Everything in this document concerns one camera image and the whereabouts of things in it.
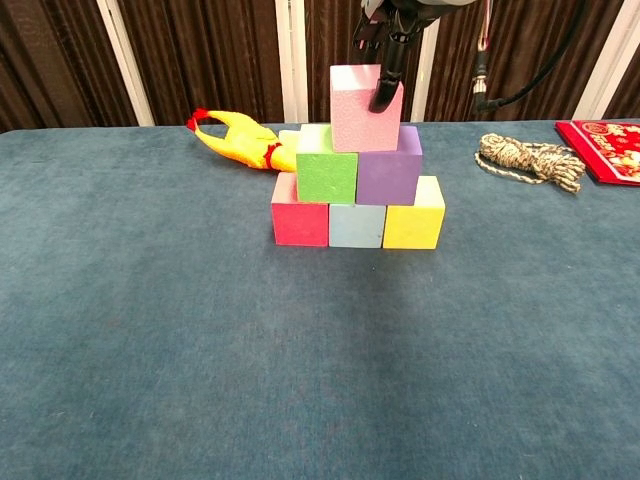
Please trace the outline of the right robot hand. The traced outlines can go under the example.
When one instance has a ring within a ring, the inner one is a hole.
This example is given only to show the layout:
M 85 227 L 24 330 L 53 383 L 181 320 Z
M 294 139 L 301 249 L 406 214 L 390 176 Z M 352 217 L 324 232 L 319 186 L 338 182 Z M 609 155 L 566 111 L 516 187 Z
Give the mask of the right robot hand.
M 369 111 L 383 113 L 394 99 L 403 74 L 406 52 L 415 38 L 455 5 L 445 1 L 362 1 L 353 36 L 361 62 L 374 64 L 383 49 L 379 79 Z

